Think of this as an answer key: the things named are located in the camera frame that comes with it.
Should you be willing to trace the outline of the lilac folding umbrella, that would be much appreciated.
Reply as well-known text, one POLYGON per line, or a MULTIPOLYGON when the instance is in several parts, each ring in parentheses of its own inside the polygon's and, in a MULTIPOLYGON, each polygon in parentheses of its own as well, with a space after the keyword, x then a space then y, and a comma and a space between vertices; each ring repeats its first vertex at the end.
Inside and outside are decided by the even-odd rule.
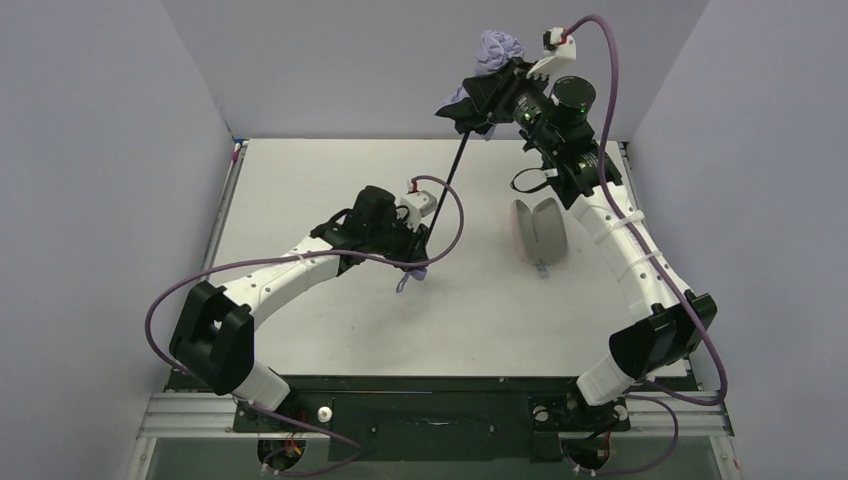
MULTIPOLYGON (((485 30, 481 34, 480 44, 475 51, 476 63, 474 66, 473 77, 480 77, 492 74, 499 70, 501 67, 503 67, 510 59, 514 57, 523 57, 524 54, 525 47, 516 37, 502 31, 485 30)), ((460 85, 460 87, 457 88, 456 92, 452 94, 449 100, 443 102, 443 105, 437 110, 437 112, 447 107, 457 107, 468 97, 469 95, 465 87, 460 85)), ((494 130, 495 127, 491 127, 491 129, 485 134, 478 135, 481 135, 484 140, 489 140, 491 139, 494 130)), ((454 160, 451 164, 451 168, 448 172, 448 177, 446 180, 448 184, 451 184, 455 177, 456 170, 458 169, 460 160, 462 158, 470 136, 470 131, 464 132, 461 135, 462 137, 459 146, 457 148, 454 160)), ((446 200, 447 194, 447 190, 443 189, 438 199, 435 212, 433 213, 433 218, 429 225, 431 230, 433 229, 433 227, 435 227, 435 224, 439 218, 444 202, 446 200)), ((400 294, 401 292, 403 292, 410 278, 415 279, 417 281, 422 281, 426 277, 426 273, 426 267, 421 267, 410 272, 405 272, 404 276, 399 280, 398 284, 395 287, 395 293, 400 294)))

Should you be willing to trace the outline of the pink umbrella case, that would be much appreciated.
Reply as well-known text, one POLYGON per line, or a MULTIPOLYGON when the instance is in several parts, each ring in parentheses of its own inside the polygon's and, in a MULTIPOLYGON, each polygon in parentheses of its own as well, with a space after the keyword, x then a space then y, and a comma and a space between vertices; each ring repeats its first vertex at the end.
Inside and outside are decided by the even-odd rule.
POLYGON ((549 268, 561 263, 568 251, 565 222, 558 201, 547 198, 533 208, 516 199, 510 207, 510 220, 516 254, 533 266, 542 279, 549 268))

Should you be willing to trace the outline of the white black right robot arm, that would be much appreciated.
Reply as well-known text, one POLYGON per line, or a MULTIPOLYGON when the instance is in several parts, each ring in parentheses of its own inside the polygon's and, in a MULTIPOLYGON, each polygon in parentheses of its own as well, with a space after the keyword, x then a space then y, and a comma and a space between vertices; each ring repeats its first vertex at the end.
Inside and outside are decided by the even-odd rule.
POLYGON ((615 164, 595 139, 587 115, 596 91, 566 76, 549 87, 531 63, 512 58, 493 73, 466 78, 465 98, 440 108, 465 134, 516 123, 525 150, 552 171, 545 184, 591 235, 628 303, 631 325, 610 335, 604 356, 568 387, 566 408, 581 426, 599 423, 634 383, 690 354, 717 313, 713 298, 696 295, 667 264, 643 225, 615 164))

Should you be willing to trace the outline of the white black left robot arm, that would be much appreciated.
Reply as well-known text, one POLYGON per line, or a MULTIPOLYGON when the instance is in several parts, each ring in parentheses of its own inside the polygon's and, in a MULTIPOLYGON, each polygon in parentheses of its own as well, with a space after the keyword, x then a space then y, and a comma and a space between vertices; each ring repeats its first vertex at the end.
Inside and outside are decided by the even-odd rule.
POLYGON ((257 360, 258 328, 311 287, 362 263, 366 254, 404 264, 426 260, 429 229, 423 220, 437 203, 427 191, 395 197, 382 188, 365 187, 352 207, 316 226, 281 262, 219 286, 202 281, 192 287, 169 343, 170 354, 215 394, 277 409, 291 388, 257 360))

